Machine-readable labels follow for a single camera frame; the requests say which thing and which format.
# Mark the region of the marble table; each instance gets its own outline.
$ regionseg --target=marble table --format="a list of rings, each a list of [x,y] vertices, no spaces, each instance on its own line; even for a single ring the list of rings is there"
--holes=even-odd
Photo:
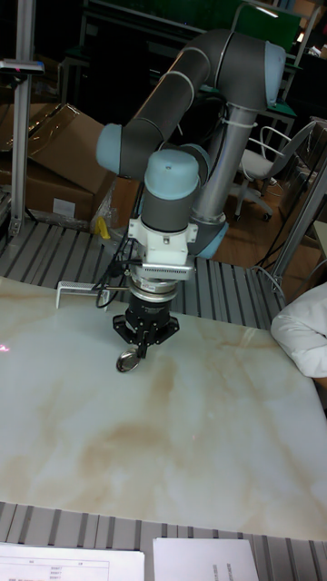
[[[119,374],[94,299],[0,278],[0,500],[327,540],[327,422],[267,331],[179,315]]]

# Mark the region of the metal frame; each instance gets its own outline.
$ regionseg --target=metal frame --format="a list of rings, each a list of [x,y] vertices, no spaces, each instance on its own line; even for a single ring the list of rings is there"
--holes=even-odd
[[[62,280],[94,284],[109,260],[97,236],[26,220],[0,251],[0,276],[52,289]],[[195,267],[195,276],[178,283],[176,312],[268,330],[284,306],[261,273],[200,258]],[[126,292],[118,300],[127,301]]]
[[[0,542],[29,546],[139,550],[145,581],[154,581],[153,539],[228,538],[250,542],[260,581],[324,581],[327,543],[179,527],[0,502]]]
[[[276,263],[274,264],[271,275],[277,282],[282,280],[292,257],[299,246],[304,234],[308,230],[314,214],[319,209],[322,198],[327,190],[327,157],[322,164],[316,179],[312,184],[312,188],[308,195],[305,204],[302,207],[300,214],[293,225],[291,232],[278,255]]]
[[[33,60],[35,31],[35,0],[19,0],[17,12],[17,62]],[[25,216],[25,186],[28,123],[31,101],[32,78],[20,84],[15,90],[13,177],[12,177],[12,218],[9,231],[12,235],[20,232]]]

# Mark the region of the office chair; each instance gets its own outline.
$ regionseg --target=office chair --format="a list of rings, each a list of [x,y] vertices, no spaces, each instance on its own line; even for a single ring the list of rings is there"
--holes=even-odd
[[[241,208],[243,204],[243,200],[246,198],[251,202],[255,202],[259,204],[264,210],[265,214],[263,219],[267,222],[273,216],[273,210],[266,204],[262,199],[261,196],[264,193],[265,187],[268,185],[271,178],[280,172],[286,165],[286,163],[290,160],[291,156],[294,152],[298,149],[301,143],[308,137],[309,133],[312,131],[315,121],[311,121],[305,127],[303,127],[292,139],[284,135],[283,133],[277,131],[273,127],[264,126],[260,131],[260,141],[253,139],[250,137],[249,141],[258,143],[262,149],[262,155],[259,153],[252,152],[249,149],[245,149],[243,153],[243,157],[241,159],[241,163],[239,165],[238,171],[241,172],[244,176],[242,185],[234,185],[231,190],[231,195],[237,196],[237,206],[234,215],[234,219],[239,221],[241,218]],[[278,133],[283,139],[285,139],[288,143],[282,148],[279,152],[270,145],[266,145],[263,141],[263,132],[265,129],[272,131],[274,133]],[[276,154],[276,159],[274,162],[270,162],[266,159],[265,150],[269,149],[270,151]],[[249,188],[249,182],[253,182],[254,180],[263,180],[265,182],[263,189],[261,192],[254,190],[253,188]]]

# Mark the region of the white lab coat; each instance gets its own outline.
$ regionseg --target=white lab coat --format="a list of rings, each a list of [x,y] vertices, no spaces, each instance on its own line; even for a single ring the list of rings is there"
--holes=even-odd
[[[272,336],[299,370],[327,377],[327,282],[305,292],[272,321]]]

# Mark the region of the document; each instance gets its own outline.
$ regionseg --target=document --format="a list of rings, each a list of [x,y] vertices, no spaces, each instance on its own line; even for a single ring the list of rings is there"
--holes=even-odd
[[[144,553],[0,544],[0,581],[144,581]]]
[[[259,581],[246,540],[156,538],[155,581]]]

